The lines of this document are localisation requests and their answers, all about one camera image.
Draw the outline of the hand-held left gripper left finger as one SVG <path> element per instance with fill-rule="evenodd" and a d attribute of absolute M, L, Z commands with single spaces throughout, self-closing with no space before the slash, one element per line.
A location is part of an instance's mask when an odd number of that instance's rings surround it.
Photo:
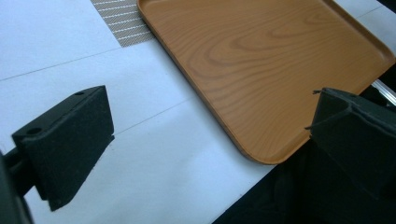
<path fill-rule="evenodd" d="M 113 133 L 104 86 L 70 95 L 12 134 L 10 168 L 17 192 L 35 187 L 52 211 L 70 203 Z"/>

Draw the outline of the wooden tray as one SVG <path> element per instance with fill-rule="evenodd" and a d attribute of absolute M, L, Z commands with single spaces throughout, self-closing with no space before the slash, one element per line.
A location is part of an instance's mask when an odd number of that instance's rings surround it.
<path fill-rule="evenodd" d="M 137 0 L 139 12 L 238 149 L 285 161 L 324 87 L 359 94 L 395 63 L 334 0 Z"/>

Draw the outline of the metal table edge rail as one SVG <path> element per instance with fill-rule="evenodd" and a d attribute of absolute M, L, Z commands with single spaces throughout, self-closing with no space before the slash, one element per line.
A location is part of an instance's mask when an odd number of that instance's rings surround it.
<path fill-rule="evenodd" d="M 388 87 L 384 82 L 380 79 L 377 79 L 372 83 L 372 86 L 376 88 L 380 94 L 387 99 L 389 103 L 396 106 L 396 92 L 393 91 L 390 87 Z"/>

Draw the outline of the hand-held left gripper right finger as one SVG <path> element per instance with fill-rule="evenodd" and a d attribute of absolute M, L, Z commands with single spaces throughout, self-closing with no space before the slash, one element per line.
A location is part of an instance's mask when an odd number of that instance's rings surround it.
<path fill-rule="evenodd" d="M 396 112 L 359 95 L 318 91 L 311 139 L 377 200 L 396 200 Z"/>

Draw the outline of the beige woven placemat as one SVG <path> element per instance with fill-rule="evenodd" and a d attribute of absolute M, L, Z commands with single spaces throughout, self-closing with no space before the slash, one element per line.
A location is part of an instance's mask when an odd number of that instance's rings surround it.
<path fill-rule="evenodd" d="M 91 2 L 123 48 L 154 38 L 140 16 L 137 0 L 91 0 Z"/>

